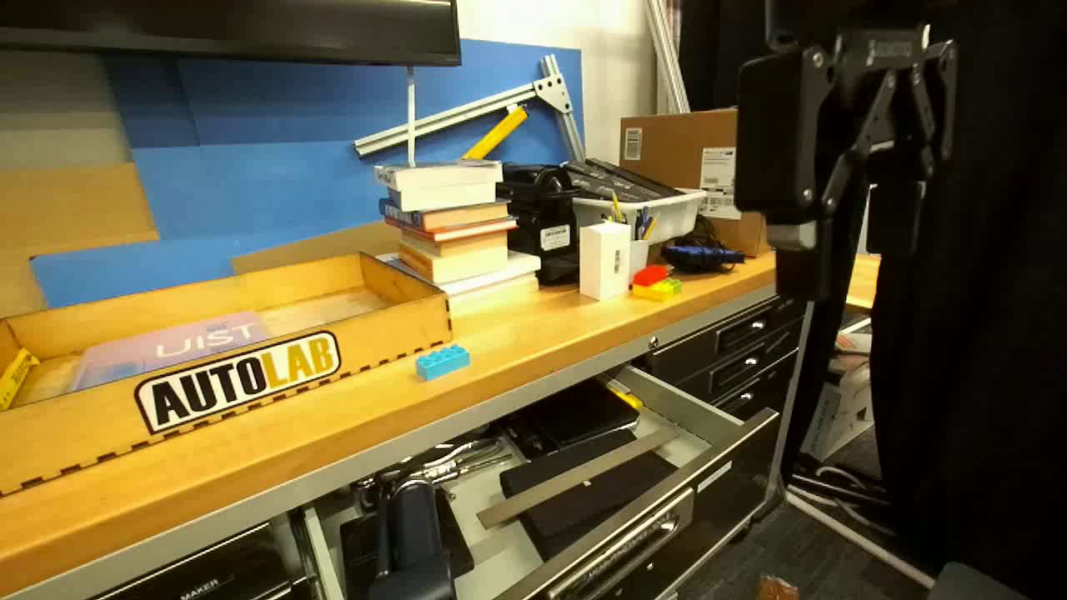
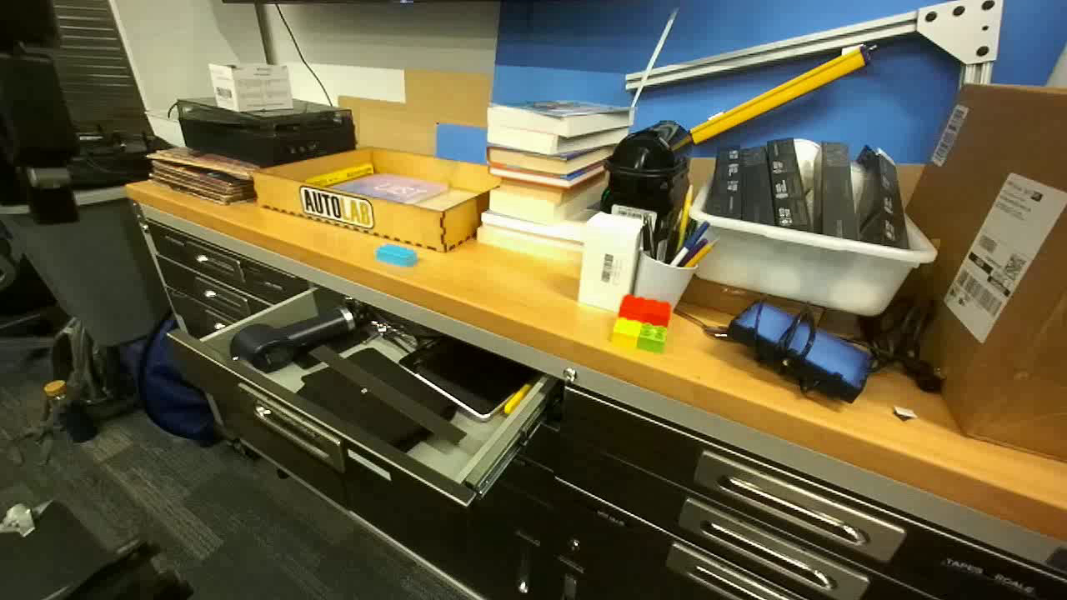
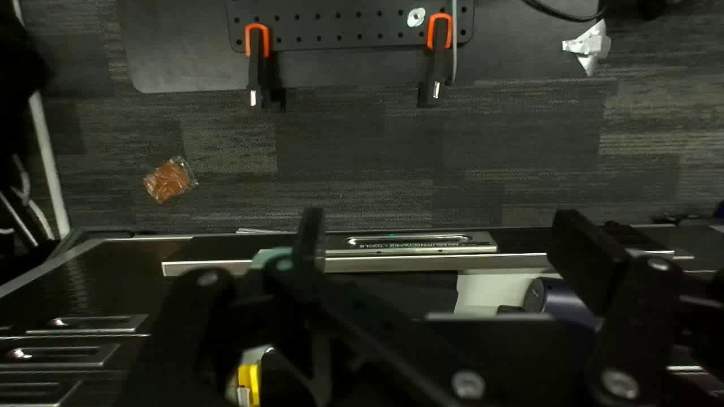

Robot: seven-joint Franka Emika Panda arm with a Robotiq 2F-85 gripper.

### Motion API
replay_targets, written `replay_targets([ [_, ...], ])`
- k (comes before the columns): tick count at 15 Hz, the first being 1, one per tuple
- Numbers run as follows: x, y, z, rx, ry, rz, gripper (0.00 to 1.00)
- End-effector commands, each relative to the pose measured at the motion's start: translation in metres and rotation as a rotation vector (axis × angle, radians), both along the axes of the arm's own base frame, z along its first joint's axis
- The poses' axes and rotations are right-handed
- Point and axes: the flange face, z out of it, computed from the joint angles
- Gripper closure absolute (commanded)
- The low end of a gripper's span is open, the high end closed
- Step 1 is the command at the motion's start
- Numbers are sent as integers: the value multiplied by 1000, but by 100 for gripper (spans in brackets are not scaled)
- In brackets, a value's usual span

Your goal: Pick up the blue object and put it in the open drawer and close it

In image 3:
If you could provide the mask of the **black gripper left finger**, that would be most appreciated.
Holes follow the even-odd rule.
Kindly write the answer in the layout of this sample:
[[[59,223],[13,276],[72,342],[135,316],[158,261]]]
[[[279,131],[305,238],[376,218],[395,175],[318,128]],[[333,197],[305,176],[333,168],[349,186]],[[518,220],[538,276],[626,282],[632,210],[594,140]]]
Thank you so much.
[[[325,213],[305,209],[288,254],[264,262],[264,284],[296,301],[312,301],[323,282]]]

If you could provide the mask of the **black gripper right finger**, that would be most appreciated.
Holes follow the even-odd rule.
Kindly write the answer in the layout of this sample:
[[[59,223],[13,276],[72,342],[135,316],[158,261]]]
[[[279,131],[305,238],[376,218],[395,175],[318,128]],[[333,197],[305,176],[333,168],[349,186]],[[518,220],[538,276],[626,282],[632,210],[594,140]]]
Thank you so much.
[[[555,213],[548,261],[598,316],[639,298],[675,298],[678,290],[676,264],[659,255],[634,255],[576,210]]]

